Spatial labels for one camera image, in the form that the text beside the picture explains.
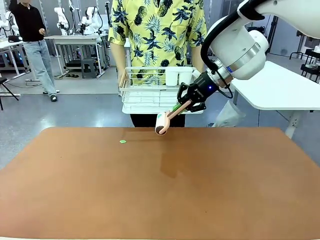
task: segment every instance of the blue floor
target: blue floor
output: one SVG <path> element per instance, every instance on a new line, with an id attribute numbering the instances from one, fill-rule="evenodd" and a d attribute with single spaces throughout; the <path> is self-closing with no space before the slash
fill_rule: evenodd
<path id="1" fill-rule="evenodd" d="M 23 95 L 19 102 L 12 97 L 1 99 L 4 111 L 0 111 L 0 169 L 42 130 L 49 127 L 133 126 L 130 116 L 122 113 L 121 98 L 115 94 L 60 95 L 59 101 L 55 103 L 44 95 Z M 187 116 L 186 126 L 205 127 L 214 122 L 226 102 L 225 97 L 219 93 L 214 94 L 208 99 L 207 110 L 203 114 Z M 285 130 L 288 126 L 288 122 L 275 111 L 260 111 L 259 117 L 259 111 L 240 96 L 238 107 L 246 113 L 240 127 L 257 127 L 258 120 L 261 127 Z M 319 112 L 306 114 L 293 140 L 320 165 L 319 123 Z"/>

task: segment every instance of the black pants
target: black pants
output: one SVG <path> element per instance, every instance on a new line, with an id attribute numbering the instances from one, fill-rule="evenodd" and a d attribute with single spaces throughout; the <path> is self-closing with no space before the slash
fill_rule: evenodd
<path id="1" fill-rule="evenodd" d="M 155 128 L 156 114 L 130 114 L 133 125 L 136 128 Z M 181 114 L 170 120 L 170 127 L 184 128 L 186 124 L 186 115 Z"/>

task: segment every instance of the white plastic bag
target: white plastic bag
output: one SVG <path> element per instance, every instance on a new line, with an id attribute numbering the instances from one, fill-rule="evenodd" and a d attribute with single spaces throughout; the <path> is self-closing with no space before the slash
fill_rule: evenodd
<path id="1" fill-rule="evenodd" d="M 236 127 L 245 117 L 246 114 L 241 112 L 239 108 L 237 108 L 237 106 L 229 100 L 224 105 L 222 111 L 219 113 L 212 127 Z"/>

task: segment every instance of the brown table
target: brown table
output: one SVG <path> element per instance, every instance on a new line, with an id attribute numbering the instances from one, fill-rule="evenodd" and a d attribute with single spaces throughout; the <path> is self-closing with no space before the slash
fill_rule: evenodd
<path id="1" fill-rule="evenodd" d="M 0 171 L 0 236 L 317 239 L 320 169 L 275 128 L 49 128 Z"/>

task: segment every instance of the person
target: person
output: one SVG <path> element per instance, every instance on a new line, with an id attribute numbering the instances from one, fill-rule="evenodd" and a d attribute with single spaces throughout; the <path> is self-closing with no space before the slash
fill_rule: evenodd
<path id="1" fill-rule="evenodd" d="M 128 77 L 124 48 L 127 37 L 133 67 L 185 66 L 189 43 L 192 64 L 202 73 L 201 47 L 206 34 L 203 0 L 113 0 L 108 39 L 118 70 L 118 82 Z M 133 81 L 142 84 L 146 78 Z M 135 127 L 156 125 L 156 114 L 130 116 Z M 171 120 L 170 126 L 184 127 L 185 121 L 186 116 L 181 114 Z"/>
<path id="2" fill-rule="evenodd" d="M 9 10 L 15 17 L 20 36 L 28 60 L 34 68 L 36 77 L 41 81 L 44 94 L 48 93 L 50 100 L 58 100 L 55 80 L 51 67 L 51 58 L 44 35 L 46 27 L 37 8 L 30 5 L 31 0 L 11 0 Z"/>

